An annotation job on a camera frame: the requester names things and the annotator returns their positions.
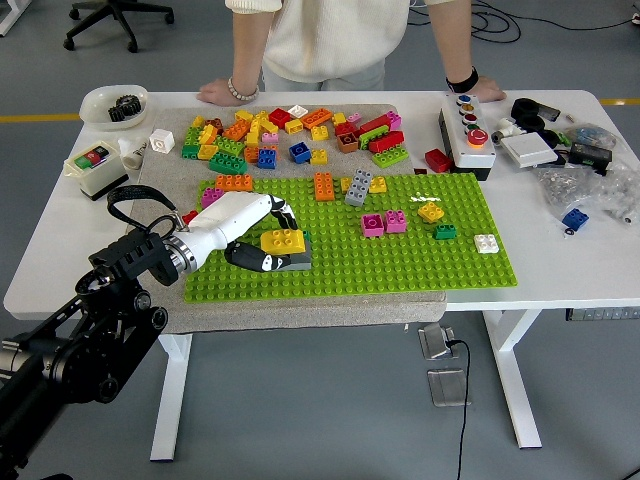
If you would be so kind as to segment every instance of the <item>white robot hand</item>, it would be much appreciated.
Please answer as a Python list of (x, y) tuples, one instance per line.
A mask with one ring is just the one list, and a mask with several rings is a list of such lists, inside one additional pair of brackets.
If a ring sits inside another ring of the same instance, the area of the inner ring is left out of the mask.
[(268, 255), (259, 248), (237, 242), (249, 228), (272, 214), (282, 228), (297, 230), (291, 207), (273, 195), (227, 192), (189, 223), (188, 229), (166, 240), (176, 255), (177, 266), (187, 273), (199, 269), (213, 250), (225, 250), (229, 263), (257, 272), (277, 270), (290, 264), (287, 255)]

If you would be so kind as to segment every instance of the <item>white cube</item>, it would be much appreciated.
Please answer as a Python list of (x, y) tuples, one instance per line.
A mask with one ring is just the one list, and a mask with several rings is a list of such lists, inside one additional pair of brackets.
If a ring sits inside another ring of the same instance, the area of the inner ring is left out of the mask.
[(175, 144), (173, 133), (168, 130), (157, 128), (149, 137), (149, 145), (155, 152), (169, 153)]
[(498, 253), (500, 250), (494, 235), (475, 235), (473, 241), (476, 242), (478, 253)]

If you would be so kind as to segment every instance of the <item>small white device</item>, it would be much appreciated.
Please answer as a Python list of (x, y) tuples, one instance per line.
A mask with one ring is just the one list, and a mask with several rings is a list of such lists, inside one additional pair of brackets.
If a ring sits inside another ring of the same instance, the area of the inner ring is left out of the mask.
[(520, 168), (555, 162), (558, 159), (556, 152), (537, 133), (506, 137), (500, 144)]

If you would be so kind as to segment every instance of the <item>yellow floor line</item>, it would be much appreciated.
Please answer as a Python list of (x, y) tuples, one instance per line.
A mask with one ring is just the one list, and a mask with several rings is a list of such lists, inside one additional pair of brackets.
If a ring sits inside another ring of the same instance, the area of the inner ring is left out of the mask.
[(640, 105), (640, 98), (601, 98), (600, 105)]
[(80, 120), (77, 113), (57, 113), (52, 115), (9, 115), (0, 116), (0, 123), (28, 123), (28, 122), (74, 122)]

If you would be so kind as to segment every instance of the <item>black wristband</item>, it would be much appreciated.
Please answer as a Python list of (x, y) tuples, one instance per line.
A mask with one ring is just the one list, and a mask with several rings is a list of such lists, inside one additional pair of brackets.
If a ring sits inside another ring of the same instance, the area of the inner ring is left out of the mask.
[(476, 72), (476, 67), (471, 67), (471, 76), (466, 80), (459, 83), (451, 83), (447, 78), (447, 85), (449, 85), (449, 90), (453, 93), (467, 93), (473, 87), (476, 86), (480, 77), (478, 76), (478, 72)]

